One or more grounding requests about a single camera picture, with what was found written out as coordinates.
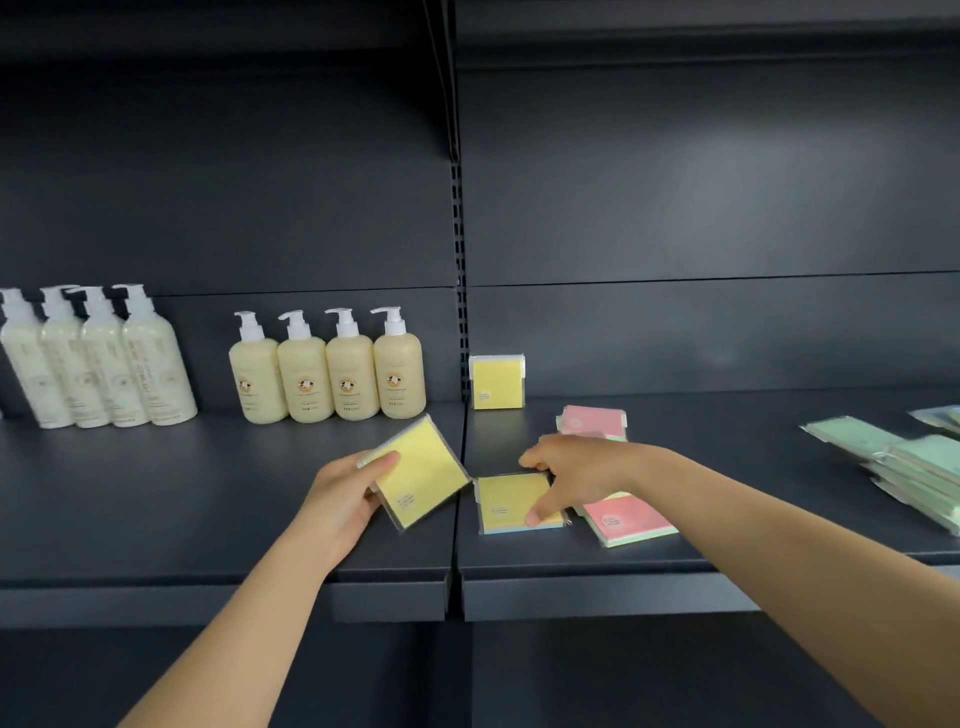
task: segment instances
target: white pump head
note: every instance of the white pump head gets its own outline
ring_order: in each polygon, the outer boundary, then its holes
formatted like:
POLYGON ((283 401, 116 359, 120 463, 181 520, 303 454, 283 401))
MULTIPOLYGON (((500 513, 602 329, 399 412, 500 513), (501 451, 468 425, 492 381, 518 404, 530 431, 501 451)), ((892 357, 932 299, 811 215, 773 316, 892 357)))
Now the white pump head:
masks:
POLYGON ((80 286, 76 283, 67 283, 66 285, 51 285, 48 288, 41 288, 43 294, 43 312, 51 321, 66 321, 73 318, 73 306, 63 297, 63 291, 73 293, 79 291, 80 286))
POLYGON ((23 300, 19 288, 2 288, 3 315, 10 321, 36 321, 34 307, 23 300))
POLYGON ((291 339, 310 338, 310 325, 303 320, 303 311, 287 311, 277 318, 280 321, 287 320, 287 336, 291 339))
POLYGON ((84 309, 86 310, 86 315, 91 319, 99 316, 113 315, 113 301, 109 301, 107 297, 104 296, 104 287, 102 285, 75 285, 73 288, 67 289, 67 293, 80 292, 86 293, 84 309))
POLYGON ((113 287, 127 289, 127 311, 131 316, 149 316, 154 312, 154 302, 144 292, 143 283, 117 283, 113 287))
POLYGON ((239 316, 240 321, 240 340, 241 341, 259 341, 263 338, 263 327, 256 322, 256 314, 252 311, 237 311, 233 314, 239 316))
POLYGON ((385 305, 383 308, 375 308, 371 313, 387 312, 387 321, 384 322, 383 330, 387 336, 402 336, 407 332, 407 325, 400 318, 400 307, 398 305, 385 305))
POLYGON ((350 338, 351 336, 360 335, 360 328, 357 326, 357 323, 353 320, 352 308, 328 308, 326 311, 324 311, 324 313, 340 314, 340 323, 337 324, 337 336, 350 338))

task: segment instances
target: plastic wrapped packaging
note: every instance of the plastic wrapped packaging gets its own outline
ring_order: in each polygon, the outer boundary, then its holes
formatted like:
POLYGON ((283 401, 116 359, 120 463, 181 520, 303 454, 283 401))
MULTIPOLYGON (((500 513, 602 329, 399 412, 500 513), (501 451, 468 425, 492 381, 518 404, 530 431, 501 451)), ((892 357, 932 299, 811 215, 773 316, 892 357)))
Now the plastic wrapped packaging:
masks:
POLYGON ((372 449, 357 467, 362 468, 392 450, 400 453, 400 462, 391 473, 377 479, 376 490, 400 533, 470 482, 470 476, 430 415, 372 449))

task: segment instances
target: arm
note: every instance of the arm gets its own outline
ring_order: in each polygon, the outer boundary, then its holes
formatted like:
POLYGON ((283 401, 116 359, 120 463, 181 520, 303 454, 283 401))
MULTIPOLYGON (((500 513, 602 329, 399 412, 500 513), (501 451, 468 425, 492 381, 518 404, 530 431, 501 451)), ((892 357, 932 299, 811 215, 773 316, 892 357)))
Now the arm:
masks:
POLYGON ((367 488, 398 459, 320 470, 294 521, 120 728, 266 728, 321 584, 376 510, 367 488))
POLYGON ((520 464, 557 476, 528 524, 628 491, 885 725, 956 725, 960 582, 670 450, 551 435, 520 464))

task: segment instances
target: store shelf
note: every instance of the store shelf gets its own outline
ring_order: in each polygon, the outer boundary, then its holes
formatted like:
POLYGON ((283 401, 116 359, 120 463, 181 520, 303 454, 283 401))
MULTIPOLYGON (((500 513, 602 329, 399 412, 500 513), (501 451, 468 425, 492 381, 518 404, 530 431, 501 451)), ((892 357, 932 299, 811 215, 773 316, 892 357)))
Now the store shelf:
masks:
MULTIPOLYGON (((618 407, 630 439, 672 448, 857 533, 960 575, 960 540, 878 490, 865 471, 799 430, 850 414, 903 435, 931 430, 908 409, 960 400, 960 389, 863 389, 528 400, 523 410, 469 412, 465 463, 474 477, 515 472, 518 457, 565 404, 618 407)), ((579 518, 569 528, 478 535, 462 499, 457 530, 467 619, 536 619, 756 606, 683 537, 600 547, 579 518)))
MULTIPOLYGON (((463 440, 463 405, 428 411, 463 440)), ((325 462, 408 425, 377 416, 41 432, 0 423, 0 628, 204 624, 297 512, 325 462)), ((443 619, 456 504, 402 537, 378 513, 321 590, 344 621, 443 619)))

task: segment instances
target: pump dispenser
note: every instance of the pump dispenser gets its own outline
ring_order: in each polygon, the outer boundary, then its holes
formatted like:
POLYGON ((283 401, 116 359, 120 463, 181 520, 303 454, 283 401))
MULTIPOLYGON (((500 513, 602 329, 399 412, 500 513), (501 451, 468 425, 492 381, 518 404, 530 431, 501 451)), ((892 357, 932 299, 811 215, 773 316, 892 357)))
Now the pump dispenser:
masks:
POLYGON ((197 402, 183 366, 180 345, 170 322, 154 311, 140 283, 117 283, 127 289, 130 317, 123 327, 140 397, 154 425, 178 425, 197 416, 197 402))
POLYGON ((0 344, 20 382, 36 422, 43 429, 69 427, 73 415, 53 367, 40 346, 40 321, 23 300, 19 288, 0 290, 7 322, 0 328, 0 344))
POLYGON ((62 289, 76 290, 76 284, 41 288, 43 312, 47 323, 40 331, 40 346, 60 381, 67 406, 77 427, 102 427, 110 424, 107 406, 100 396, 100 381, 94 374, 80 340, 82 323, 73 314, 73 306, 62 289))
POLYGON ((330 389, 337 414, 345 420, 366 420, 380 408, 373 367, 373 343, 361 336, 352 308, 329 308, 340 315, 337 337, 326 345, 330 389))
POLYGON ((240 341, 230 347, 230 368, 243 415, 255 425, 269 425, 287 416, 283 382, 276 359, 276 341, 263 335, 252 311, 237 311, 240 341))
POLYGON ((417 417, 426 407, 423 348, 420 339, 407 333, 399 306, 384 306, 371 311, 383 312, 387 314, 385 333, 373 345, 380 408, 387 417, 407 420, 417 417))
POLYGON ((326 344, 310 335, 303 311, 287 311, 287 336, 276 350, 283 391, 290 416, 299 423, 318 423, 333 414, 330 373, 326 368, 326 344))
POLYGON ((117 427, 145 425, 150 417, 127 358, 123 321, 113 312, 113 301, 104 296, 102 286, 77 286, 68 293, 81 291, 86 293, 84 308, 88 318, 81 329, 80 341, 86 360, 97 376, 110 421, 117 427))

